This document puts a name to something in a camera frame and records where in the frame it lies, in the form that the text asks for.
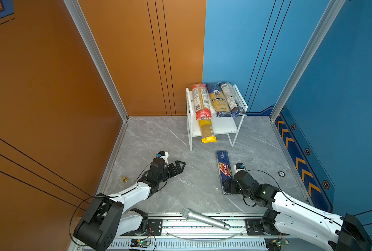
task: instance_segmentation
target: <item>silver microphone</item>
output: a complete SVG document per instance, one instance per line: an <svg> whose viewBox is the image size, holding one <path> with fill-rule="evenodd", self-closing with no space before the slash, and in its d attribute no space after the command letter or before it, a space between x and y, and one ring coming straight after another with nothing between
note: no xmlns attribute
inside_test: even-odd
<svg viewBox="0 0 372 251"><path fill-rule="evenodd" d="M223 221L216 220L214 218L196 213L193 210L191 210L190 208L184 208L182 216L183 216L183 218L200 221L202 223L206 223L210 226L221 228L221 229L229 230L229 227L230 227L229 224L227 224Z"/></svg>

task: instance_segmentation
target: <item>gray marble floor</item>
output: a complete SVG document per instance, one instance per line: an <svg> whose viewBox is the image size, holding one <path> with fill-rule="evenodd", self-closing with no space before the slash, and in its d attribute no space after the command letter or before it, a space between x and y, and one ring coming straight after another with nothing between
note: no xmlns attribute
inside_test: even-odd
<svg viewBox="0 0 372 251"><path fill-rule="evenodd" d="M193 151L189 150L186 117L130 117L104 192L116 193L131 186L131 180L137 178L159 151L167 151L169 163L186 162L184 172L169 179L163 190L139 202L136 208L147 213L179 213L185 207L207 213L265 212L265 208L246 206L241 195L221 193L217 150L228 150L231 165L243 162L247 169L263 170L272 175L285 192L306 201L268 117L246 117L234 147L224 134L217 135L216 143L204 144L200 137L193 138ZM281 178L279 171L284 171L286 176ZM250 173L260 183L276 186L266 174ZM129 182L122 181L123 175Z"/></svg>

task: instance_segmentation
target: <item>blue pasta box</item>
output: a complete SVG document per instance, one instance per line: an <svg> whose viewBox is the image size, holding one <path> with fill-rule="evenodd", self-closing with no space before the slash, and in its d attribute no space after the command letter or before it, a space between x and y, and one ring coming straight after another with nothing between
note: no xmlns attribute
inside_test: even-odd
<svg viewBox="0 0 372 251"><path fill-rule="evenodd" d="M217 161L219 169L219 179L223 194L231 193L231 184L233 180L231 165L229 162L228 151L217 151Z"/></svg>

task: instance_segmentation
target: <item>red pasta package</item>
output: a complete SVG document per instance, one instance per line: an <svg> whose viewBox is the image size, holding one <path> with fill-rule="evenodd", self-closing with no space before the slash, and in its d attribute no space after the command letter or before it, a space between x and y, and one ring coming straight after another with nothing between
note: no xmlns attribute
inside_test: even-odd
<svg viewBox="0 0 372 251"><path fill-rule="evenodd" d="M194 109L196 111L196 120L211 119L211 110L207 87L203 83L192 85Z"/></svg>

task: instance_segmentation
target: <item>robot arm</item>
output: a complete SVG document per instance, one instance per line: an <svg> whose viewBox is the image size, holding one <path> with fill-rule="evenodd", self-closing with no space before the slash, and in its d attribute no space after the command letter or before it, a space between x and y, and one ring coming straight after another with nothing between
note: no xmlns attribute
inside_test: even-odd
<svg viewBox="0 0 372 251"><path fill-rule="evenodd" d="M267 234L291 234L327 251L370 251L372 240L360 221L307 205L270 184L259 184L245 170L234 174L240 193L268 208L261 224Z"/></svg>
<svg viewBox="0 0 372 251"><path fill-rule="evenodd" d="M96 251L104 251L115 236L128 231L144 233L148 214L133 208L158 191L159 184L183 172L185 163L175 161L168 165L168 152L159 152L150 169L130 188L106 196L96 195L77 224L73 236Z"/></svg>

